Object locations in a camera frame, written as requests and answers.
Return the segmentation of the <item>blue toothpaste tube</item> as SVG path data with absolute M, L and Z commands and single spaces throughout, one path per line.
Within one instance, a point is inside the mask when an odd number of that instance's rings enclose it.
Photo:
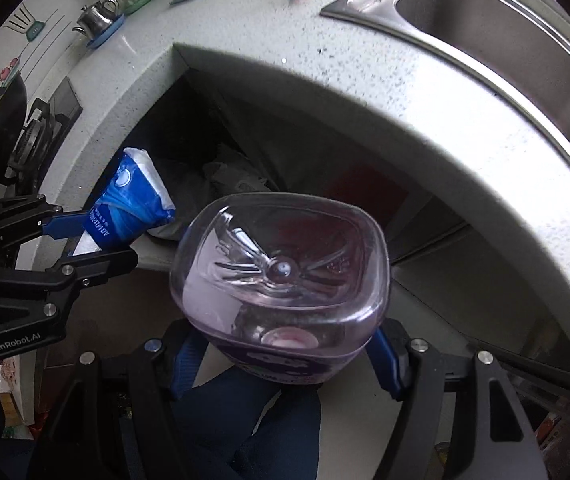
M 125 148 L 114 175 L 83 220 L 72 256 L 126 247 L 174 219 L 173 200 L 151 156 L 139 148 Z

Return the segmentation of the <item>purple clear plastic bottle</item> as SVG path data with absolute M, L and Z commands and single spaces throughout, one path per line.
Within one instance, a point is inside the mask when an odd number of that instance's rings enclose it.
M 185 231 L 170 290 L 189 323 L 242 370 L 281 384 L 321 384 L 358 356 L 385 318 L 385 237 L 370 214 L 337 200 L 229 195 Z

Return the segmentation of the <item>black gas stove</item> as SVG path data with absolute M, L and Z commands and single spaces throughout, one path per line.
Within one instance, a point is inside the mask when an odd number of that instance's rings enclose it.
M 9 157 L 6 176 L 0 181 L 7 188 L 7 196 L 38 193 L 50 165 L 82 110 L 68 76 L 62 78 L 48 101 L 33 100 Z

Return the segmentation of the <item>grey plastic sack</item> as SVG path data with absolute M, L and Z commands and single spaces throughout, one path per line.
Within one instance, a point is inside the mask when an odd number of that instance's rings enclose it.
M 147 234 L 158 240 L 181 240 L 186 229 L 211 202 L 223 196 L 245 192 L 269 192 L 268 179 L 242 159 L 206 162 L 197 169 L 161 166 L 160 177 L 175 206 L 174 219 Z

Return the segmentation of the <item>blue teapot tray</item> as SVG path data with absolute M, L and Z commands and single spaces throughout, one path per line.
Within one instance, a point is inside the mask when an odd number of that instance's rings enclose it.
M 122 27 L 122 25 L 125 22 L 125 15 L 121 14 L 119 16 L 119 18 L 117 18 L 116 21 L 114 21 L 114 23 L 112 23 L 106 30 L 105 32 L 102 32 L 101 34 L 99 34 L 98 36 L 96 36 L 94 39 L 90 40 L 87 44 L 86 47 L 87 49 L 90 50 L 96 50 L 98 49 L 100 46 L 102 46 L 103 44 L 105 44 L 105 42 L 110 39 L 112 36 L 114 36 L 114 34 Z

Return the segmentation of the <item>steel teapot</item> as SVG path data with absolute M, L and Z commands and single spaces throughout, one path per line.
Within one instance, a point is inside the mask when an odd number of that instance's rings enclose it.
M 120 16 L 120 3 L 118 0 L 97 1 L 91 6 L 84 6 L 74 32 L 79 32 L 88 40 L 94 40 L 114 24 Z

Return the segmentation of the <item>green tray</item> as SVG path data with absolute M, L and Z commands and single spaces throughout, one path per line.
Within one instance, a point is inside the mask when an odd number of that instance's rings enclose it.
M 140 8 L 143 8 L 143 6 L 146 6 L 147 3 L 150 3 L 151 0 L 135 0 L 132 3 L 128 3 L 123 10 L 123 13 L 125 15 L 131 15 L 135 12 L 137 12 L 138 10 L 140 10 Z

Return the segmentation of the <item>stainless steel sink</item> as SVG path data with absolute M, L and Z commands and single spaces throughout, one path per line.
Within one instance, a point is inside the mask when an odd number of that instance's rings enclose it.
M 460 67 L 531 120 L 570 164 L 570 17 L 555 0 L 335 0 L 321 13 Z

